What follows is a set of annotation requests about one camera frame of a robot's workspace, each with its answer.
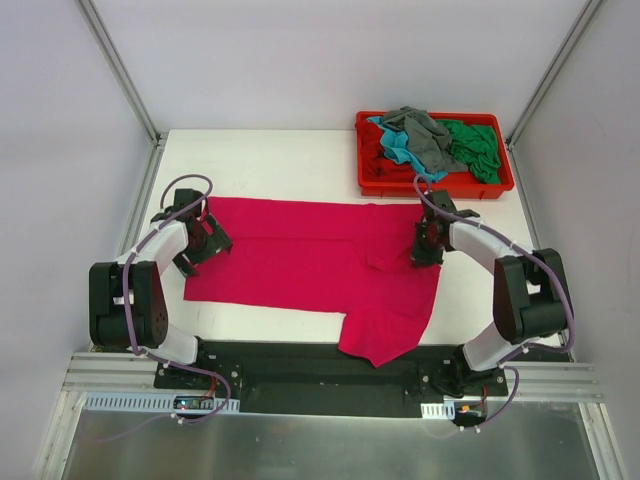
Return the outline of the magenta t shirt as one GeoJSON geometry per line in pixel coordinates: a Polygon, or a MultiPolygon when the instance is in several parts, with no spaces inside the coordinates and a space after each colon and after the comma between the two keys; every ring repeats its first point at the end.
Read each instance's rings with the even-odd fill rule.
{"type": "Polygon", "coordinates": [[[376,367],[418,346],[440,276],[410,260],[420,205],[212,197],[209,206],[233,246],[198,266],[186,300],[341,313],[339,350],[376,367]]]}

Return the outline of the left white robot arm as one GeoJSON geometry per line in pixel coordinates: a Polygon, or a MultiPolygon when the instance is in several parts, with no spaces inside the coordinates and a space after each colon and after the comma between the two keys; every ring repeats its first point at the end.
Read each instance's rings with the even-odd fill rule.
{"type": "Polygon", "coordinates": [[[210,363],[198,356],[199,340],[171,324],[161,276],[171,265],[186,278],[222,252],[232,240],[209,212],[206,197],[178,189],[173,203],[151,220],[133,249],[89,270],[89,333],[106,349],[129,349],[178,363],[176,375],[188,388],[204,387],[210,363]]]}

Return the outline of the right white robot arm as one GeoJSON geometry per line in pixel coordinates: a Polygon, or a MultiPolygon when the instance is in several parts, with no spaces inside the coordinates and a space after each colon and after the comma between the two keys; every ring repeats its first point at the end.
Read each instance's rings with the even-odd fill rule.
{"type": "Polygon", "coordinates": [[[431,376],[432,387],[454,398],[473,394],[519,353],[538,341],[573,329],[574,316],[561,255],[530,250],[483,223],[473,210],[459,210],[442,191],[419,194],[423,207],[411,261],[418,268],[443,263],[461,252],[493,278],[492,321],[456,347],[431,376]]]}

